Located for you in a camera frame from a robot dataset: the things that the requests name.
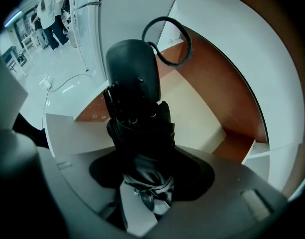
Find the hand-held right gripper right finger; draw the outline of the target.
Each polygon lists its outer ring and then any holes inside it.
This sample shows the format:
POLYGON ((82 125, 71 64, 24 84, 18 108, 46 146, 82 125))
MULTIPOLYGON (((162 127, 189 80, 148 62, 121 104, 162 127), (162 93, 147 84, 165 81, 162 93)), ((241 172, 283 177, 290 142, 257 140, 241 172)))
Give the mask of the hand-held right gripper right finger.
POLYGON ((286 197, 248 167, 176 146, 170 210, 149 239, 246 239, 259 234, 286 197))

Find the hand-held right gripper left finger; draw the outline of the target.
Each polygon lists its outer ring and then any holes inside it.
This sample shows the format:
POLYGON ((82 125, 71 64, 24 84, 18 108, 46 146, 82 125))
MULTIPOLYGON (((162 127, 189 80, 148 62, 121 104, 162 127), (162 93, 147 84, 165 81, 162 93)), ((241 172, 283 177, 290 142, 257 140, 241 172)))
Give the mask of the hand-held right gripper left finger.
POLYGON ((114 148, 53 157, 38 147, 41 168, 48 189, 64 220, 68 233, 124 233, 108 221, 114 211, 116 190, 102 187, 90 173, 90 165, 114 148))

